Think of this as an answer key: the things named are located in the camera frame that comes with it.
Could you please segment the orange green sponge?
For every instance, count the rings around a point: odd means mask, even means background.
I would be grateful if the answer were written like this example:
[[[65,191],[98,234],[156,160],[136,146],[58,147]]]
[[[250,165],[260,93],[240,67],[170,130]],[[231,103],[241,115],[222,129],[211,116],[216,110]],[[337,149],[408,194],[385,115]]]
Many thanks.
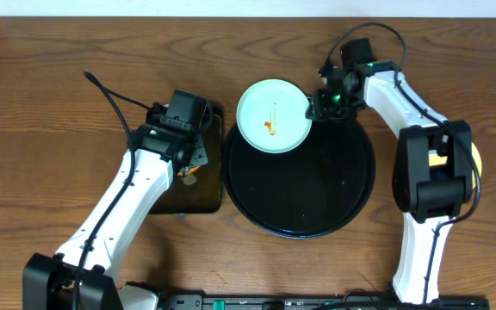
[[[197,171],[200,168],[200,165],[198,166],[193,166],[193,167],[183,167],[178,173],[178,177],[186,177],[189,174],[193,174],[195,171]]]

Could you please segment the light blue plate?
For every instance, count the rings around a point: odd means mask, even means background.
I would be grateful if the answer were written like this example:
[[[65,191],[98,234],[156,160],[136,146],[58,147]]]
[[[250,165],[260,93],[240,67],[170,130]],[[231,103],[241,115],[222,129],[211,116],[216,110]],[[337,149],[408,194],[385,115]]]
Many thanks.
[[[262,80],[240,97],[237,126],[246,142],[259,151],[289,152],[310,132],[308,108],[307,96],[296,85],[281,79]]]

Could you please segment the yellow plate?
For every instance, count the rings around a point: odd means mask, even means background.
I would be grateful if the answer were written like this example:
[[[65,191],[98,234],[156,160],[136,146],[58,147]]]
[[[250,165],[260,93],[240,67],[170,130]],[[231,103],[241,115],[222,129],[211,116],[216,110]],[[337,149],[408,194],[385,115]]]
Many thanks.
[[[476,164],[476,167],[478,169],[478,175],[481,176],[482,173],[482,162],[481,162],[481,155],[475,146],[474,143],[471,144],[471,153],[473,160]],[[447,164],[447,157],[446,156],[439,156],[436,151],[429,151],[428,154],[428,162],[429,166],[432,167],[438,167],[441,165],[446,165]]]

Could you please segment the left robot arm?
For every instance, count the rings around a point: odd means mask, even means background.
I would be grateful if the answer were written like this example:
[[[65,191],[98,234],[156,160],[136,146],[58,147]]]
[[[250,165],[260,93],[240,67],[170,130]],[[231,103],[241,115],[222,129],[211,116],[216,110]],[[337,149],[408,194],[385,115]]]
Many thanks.
[[[143,283],[117,288],[135,235],[175,178],[208,161],[202,133],[145,124],[128,136],[120,169],[85,222],[51,257],[35,253],[22,274],[25,309],[155,309]]]

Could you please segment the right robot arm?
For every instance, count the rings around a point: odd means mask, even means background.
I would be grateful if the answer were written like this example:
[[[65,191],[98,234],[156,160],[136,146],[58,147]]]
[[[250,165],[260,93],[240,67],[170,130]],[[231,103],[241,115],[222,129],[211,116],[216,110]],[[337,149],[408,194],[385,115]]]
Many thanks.
[[[451,227],[466,202],[479,200],[479,168],[465,121],[449,121],[408,84],[392,61],[362,59],[319,69],[324,89],[310,100],[312,121],[344,121],[373,109],[398,140],[392,190],[404,216],[393,289],[403,303],[431,304]]]

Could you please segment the rectangular black water tray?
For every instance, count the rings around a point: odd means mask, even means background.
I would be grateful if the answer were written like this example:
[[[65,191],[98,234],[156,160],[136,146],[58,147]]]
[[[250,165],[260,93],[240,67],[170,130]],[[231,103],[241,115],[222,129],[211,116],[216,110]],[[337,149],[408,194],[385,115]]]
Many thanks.
[[[221,144],[223,109],[216,103],[209,129],[202,135],[207,162],[189,174],[175,177],[153,204],[150,214],[211,214],[221,204]]]

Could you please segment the round black tray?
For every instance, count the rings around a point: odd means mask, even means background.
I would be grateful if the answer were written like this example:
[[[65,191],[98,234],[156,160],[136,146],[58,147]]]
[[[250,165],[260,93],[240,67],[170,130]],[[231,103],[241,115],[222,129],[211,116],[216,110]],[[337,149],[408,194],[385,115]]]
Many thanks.
[[[222,153],[222,179],[233,204],[260,228],[292,239],[333,233],[367,203],[375,154],[357,120],[315,122],[294,150],[252,147],[233,126]]]

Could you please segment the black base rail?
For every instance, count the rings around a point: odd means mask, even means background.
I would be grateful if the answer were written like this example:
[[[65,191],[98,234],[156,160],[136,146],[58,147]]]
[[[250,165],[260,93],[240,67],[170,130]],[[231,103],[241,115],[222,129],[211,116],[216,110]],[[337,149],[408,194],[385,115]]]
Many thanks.
[[[202,296],[177,294],[162,297],[158,310],[490,310],[487,299],[440,298],[429,304],[411,304],[398,301],[392,296],[356,293],[340,298],[306,297],[255,297],[255,296]]]

